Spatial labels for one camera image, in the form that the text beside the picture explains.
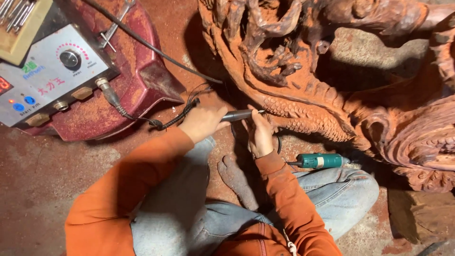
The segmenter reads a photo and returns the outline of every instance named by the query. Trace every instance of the red led display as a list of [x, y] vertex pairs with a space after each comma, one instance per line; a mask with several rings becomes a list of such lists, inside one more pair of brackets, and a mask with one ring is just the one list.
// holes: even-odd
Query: red led display
[[14, 88], [10, 83], [8, 83], [3, 77], [0, 77], [0, 95]]

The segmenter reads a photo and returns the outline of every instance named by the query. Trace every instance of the orange sleeve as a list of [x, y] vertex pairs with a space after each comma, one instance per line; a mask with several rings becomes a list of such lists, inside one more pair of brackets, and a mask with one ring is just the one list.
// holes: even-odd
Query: orange sleeve
[[142, 144], [79, 195], [65, 222], [72, 255], [134, 255], [128, 214], [194, 147], [179, 128]]
[[286, 233], [303, 256], [341, 255], [314, 204], [276, 151], [256, 160]]

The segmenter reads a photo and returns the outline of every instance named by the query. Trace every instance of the green power tool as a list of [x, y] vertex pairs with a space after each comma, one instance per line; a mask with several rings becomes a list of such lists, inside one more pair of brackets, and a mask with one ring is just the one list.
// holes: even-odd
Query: green power tool
[[336, 168], [343, 167], [345, 164], [350, 164], [351, 160], [340, 154], [299, 154], [297, 162], [288, 162], [289, 165], [296, 165], [300, 168]]

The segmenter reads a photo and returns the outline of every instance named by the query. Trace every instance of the hand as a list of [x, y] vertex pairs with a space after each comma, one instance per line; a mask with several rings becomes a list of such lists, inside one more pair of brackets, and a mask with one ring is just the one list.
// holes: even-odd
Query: hand
[[249, 134], [251, 153], [255, 158], [260, 158], [273, 151], [273, 130], [270, 123], [258, 113], [257, 109], [251, 105], [248, 105], [248, 108], [253, 110], [251, 113], [253, 122], [242, 120], [242, 124]]
[[230, 122], [221, 122], [223, 116], [228, 112], [227, 107], [216, 109], [214, 107], [193, 108], [178, 126], [196, 144], [217, 130], [229, 126]]

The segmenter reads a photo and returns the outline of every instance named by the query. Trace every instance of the light blue jeans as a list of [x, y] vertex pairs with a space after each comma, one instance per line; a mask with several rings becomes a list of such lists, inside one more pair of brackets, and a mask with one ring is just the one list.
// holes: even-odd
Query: light blue jeans
[[[266, 217], [231, 203], [205, 204], [207, 160], [214, 146], [212, 137], [197, 143], [171, 176], [145, 197], [131, 223], [136, 255], [210, 255], [224, 239], [258, 221], [278, 224], [275, 211]], [[335, 240], [378, 198], [378, 184], [362, 170], [332, 168], [294, 175]]]

